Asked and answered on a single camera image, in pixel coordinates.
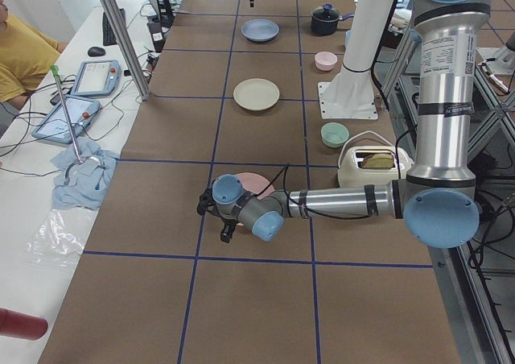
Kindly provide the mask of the pink bowl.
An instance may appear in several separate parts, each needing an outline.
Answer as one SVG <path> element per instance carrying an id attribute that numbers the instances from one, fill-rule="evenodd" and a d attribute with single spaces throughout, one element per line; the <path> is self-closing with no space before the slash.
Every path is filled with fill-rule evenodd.
<path id="1" fill-rule="evenodd" d="M 322 51 L 315 54 L 315 66 L 321 71 L 331 71 L 338 63 L 338 56 L 332 52 Z"/>

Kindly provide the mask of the teach pendant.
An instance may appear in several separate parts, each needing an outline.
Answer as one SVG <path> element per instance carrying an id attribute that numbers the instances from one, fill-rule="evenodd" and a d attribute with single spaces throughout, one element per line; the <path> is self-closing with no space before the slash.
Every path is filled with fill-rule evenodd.
<path id="1" fill-rule="evenodd" d="M 100 110 L 100 102 L 87 97 L 66 96 L 64 98 L 68 108 L 68 116 L 74 135 L 77 137 L 93 120 L 93 117 Z M 46 118 L 36 125 L 31 132 L 35 139 L 47 140 L 58 144 L 70 144 L 68 120 L 61 102 L 47 114 Z"/>
<path id="2" fill-rule="evenodd" d="M 81 97 L 110 95 L 120 79 L 117 60 L 84 61 L 76 75 L 71 94 Z"/>

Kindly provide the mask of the light blue plate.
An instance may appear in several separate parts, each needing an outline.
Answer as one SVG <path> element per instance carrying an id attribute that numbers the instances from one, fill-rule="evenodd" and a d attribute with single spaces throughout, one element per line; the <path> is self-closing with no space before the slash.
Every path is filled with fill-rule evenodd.
<path id="1" fill-rule="evenodd" d="M 243 36 L 256 43 L 271 41 L 279 31 L 279 25 L 269 19 L 251 19 L 241 26 Z"/>

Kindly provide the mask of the bread slice in toaster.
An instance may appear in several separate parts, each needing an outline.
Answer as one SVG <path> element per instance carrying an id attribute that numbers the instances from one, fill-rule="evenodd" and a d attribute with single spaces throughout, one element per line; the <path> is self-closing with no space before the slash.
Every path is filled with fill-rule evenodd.
<path id="1" fill-rule="evenodd" d="M 391 169 L 395 168 L 395 160 L 390 153 L 375 153 L 364 157 L 361 167 L 363 169 Z"/>

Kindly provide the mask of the upper teach pendant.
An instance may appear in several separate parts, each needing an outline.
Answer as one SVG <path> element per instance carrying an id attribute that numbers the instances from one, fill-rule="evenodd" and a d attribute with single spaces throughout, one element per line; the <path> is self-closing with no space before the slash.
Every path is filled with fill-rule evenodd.
<path id="1" fill-rule="evenodd" d="M 120 79 L 117 60 L 84 61 L 76 75 L 71 94 L 81 97 L 110 95 Z"/>

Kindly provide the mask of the black computer mouse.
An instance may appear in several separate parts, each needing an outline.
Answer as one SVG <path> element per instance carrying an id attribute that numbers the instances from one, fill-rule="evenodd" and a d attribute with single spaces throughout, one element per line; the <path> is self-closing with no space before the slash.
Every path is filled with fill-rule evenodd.
<path id="1" fill-rule="evenodd" d="M 87 54 L 90 57 L 100 57 L 104 56 L 106 54 L 106 51 L 102 47 L 92 46 L 88 49 Z"/>

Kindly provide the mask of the red cylinder bottle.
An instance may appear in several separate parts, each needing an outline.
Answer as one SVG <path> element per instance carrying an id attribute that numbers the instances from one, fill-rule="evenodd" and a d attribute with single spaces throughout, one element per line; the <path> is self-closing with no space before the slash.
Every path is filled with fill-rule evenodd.
<path id="1" fill-rule="evenodd" d="M 38 340 L 48 329 L 45 319 L 9 309 L 1 309 L 1 335 L 29 341 Z"/>

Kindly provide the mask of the person in yellow shirt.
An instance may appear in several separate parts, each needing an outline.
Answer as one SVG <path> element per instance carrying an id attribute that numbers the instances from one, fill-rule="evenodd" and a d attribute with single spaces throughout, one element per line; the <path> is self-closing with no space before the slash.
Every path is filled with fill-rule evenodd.
<path id="1" fill-rule="evenodd" d="M 21 110 L 67 47 L 1 3 L 1 101 Z"/>

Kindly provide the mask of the aluminium frame post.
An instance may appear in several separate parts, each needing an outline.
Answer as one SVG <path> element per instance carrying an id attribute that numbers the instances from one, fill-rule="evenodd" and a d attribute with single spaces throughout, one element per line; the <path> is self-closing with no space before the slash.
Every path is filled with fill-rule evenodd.
<path id="1" fill-rule="evenodd" d="M 130 70 L 140 98 L 145 101 L 150 96 L 150 89 L 138 61 L 138 57 L 134 50 L 134 45 L 132 44 L 129 33 L 126 30 L 125 21 L 120 15 L 117 2 L 116 0 L 100 0 L 100 2 L 104 12 L 106 13 L 109 23 L 113 28 L 118 46 L 121 49 L 122 55 L 128 66 L 128 69 Z"/>

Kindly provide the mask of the clear plastic bag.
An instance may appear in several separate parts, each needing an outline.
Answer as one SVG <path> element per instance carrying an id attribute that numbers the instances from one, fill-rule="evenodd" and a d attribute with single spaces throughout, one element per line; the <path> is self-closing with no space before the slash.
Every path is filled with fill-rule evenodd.
<path id="1" fill-rule="evenodd" d="M 94 210 L 52 209 L 28 239 L 21 260 L 34 267 L 74 270 L 96 218 Z"/>

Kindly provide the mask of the pink plate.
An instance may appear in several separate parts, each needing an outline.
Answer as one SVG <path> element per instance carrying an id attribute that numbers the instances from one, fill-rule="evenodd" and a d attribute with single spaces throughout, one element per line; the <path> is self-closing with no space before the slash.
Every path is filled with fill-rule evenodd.
<path id="1" fill-rule="evenodd" d="M 239 179 L 244 190 L 256 195 L 260 193 L 257 197 L 259 200 L 269 196 L 275 191 L 274 186 L 269 180 L 257 173 L 241 172 L 236 174 L 236 178 Z"/>

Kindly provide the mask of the light blue cloth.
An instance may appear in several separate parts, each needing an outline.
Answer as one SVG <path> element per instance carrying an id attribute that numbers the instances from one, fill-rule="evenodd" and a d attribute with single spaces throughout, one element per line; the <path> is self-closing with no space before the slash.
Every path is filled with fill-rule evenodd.
<path id="1" fill-rule="evenodd" d="M 83 163 L 77 163 L 72 145 L 51 160 L 61 170 L 54 178 L 51 207 L 84 207 L 97 210 L 109 189 L 118 154 L 103 150 L 91 139 L 79 137 L 76 142 L 81 158 L 84 159 Z"/>

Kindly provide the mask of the green bowl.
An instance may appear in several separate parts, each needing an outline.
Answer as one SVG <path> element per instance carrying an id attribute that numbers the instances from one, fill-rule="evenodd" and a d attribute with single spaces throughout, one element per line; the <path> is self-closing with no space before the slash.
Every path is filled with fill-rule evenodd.
<path id="1" fill-rule="evenodd" d="M 325 123 L 320 130 L 322 143 L 330 148 L 342 147 L 349 138 L 346 126 L 338 122 Z"/>

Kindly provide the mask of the metal rod green tip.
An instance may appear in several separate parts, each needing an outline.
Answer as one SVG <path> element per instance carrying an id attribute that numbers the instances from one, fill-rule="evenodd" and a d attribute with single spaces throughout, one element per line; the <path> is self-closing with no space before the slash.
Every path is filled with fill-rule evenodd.
<path id="1" fill-rule="evenodd" d="M 74 153 L 75 153 L 75 156 L 76 156 L 76 160 L 77 160 L 78 163 L 83 163 L 84 159 L 81 156 L 79 147 L 77 145 L 76 135 L 75 135 L 75 128 L 74 128 L 74 126 L 72 124 L 72 120 L 71 120 L 70 114 L 68 112 L 68 107 L 67 107 L 67 104 L 66 104 L 65 96 L 64 96 L 64 93 L 63 93 L 63 90 L 62 90 L 61 79 L 60 79 L 60 75 L 59 75 L 59 69 L 54 64 L 51 66 L 51 74 L 52 74 L 52 76 L 53 76 L 53 78 L 55 80 L 55 83 L 56 83 L 57 93 L 59 94 L 60 103 L 61 103 L 63 111 L 64 111 L 65 121 L 67 123 L 68 131 L 69 131 L 69 134 L 70 134 L 70 138 L 72 140 L 72 147 L 73 147 L 73 150 L 74 150 Z"/>

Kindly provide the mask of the cream toaster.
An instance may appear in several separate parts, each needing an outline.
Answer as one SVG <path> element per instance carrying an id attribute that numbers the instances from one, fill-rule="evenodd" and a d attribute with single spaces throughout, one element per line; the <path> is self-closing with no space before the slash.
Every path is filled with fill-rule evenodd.
<path id="1" fill-rule="evenodd" d="M 354 141 L 368 138 L 370 135 L 383 144 L 371 146 L 352 146 Z M 391 169 L 363 169 L 361 162 L 367 155 L 375 153 L 390 153 L 395 160 L 395 168 Z M 380 134 L 366 130 L 355 134 L 342 146 L 338 159 L 338 182 L 341 188 L 360 187 L 366 184 L 387 184 L 391 180 L 405 179 L 406 172 L 414 165 L 414 161 L 406 151 L 396 148 L 390 141 Z"/>

